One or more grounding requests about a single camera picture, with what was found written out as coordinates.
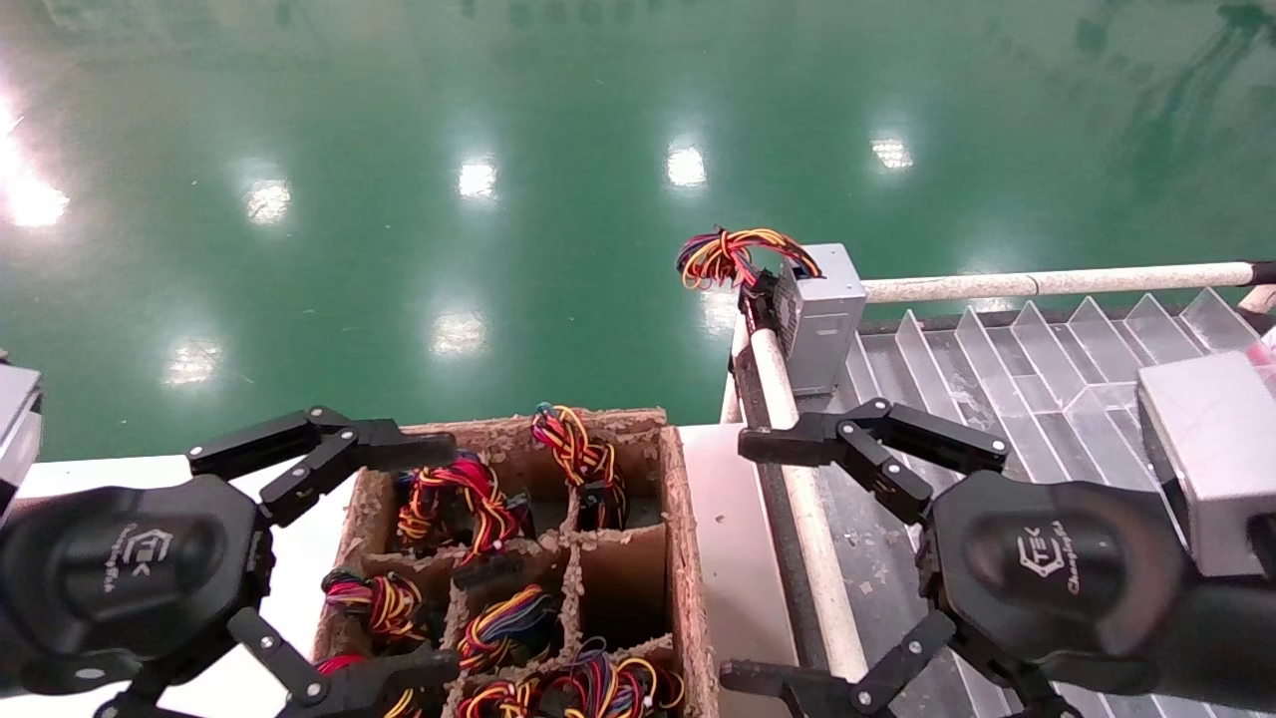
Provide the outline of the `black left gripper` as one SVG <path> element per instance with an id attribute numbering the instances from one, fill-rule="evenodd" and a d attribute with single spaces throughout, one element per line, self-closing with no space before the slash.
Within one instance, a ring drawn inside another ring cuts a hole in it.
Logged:
<path id="1" fill-rule="evenodd" d="M 427 647 L 324 673 L 255 608 L 274 562 L 271 523 L 291 525 L 360 471 L 447 467 L 458 449 L 452 434 L 314 406 L 191 448 L 200 477 L 182 485 L 22 502 L 3 524 L 3 694 L 129 681 L 100 717 L 174 717 L 160 696 L 236 644 L 286 690 L 281 717 L 384 717 L 456 680 L 459 656 Z M 283 460 L 293 465 L 262 488 L 262 508 L 227 483 Z"/>

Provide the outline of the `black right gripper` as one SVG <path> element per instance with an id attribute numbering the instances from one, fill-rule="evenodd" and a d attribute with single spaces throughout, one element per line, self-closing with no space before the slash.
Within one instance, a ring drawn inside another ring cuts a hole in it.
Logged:
<path id="1" fill-rule="evenodd" d="M 1157 650 L 1194 568 L 1162 497 L 1088 482 L 1034 485 L 999 473 L 1009 444 L 883 397 L 789 429 L 743 429 L 760 465 L 840 467 L 907 525 L 924 525 L 921 590 L 937 610 L 857 681 L 744 659 L 720 684 L 778 698 L 792 717 L 892 717 L 943 648 L 1009 686 L 1021 717 L 1074 717 L 1050 681 L 1148 692 Z M 900 454 L 970 476 L 940 494 Z"/>

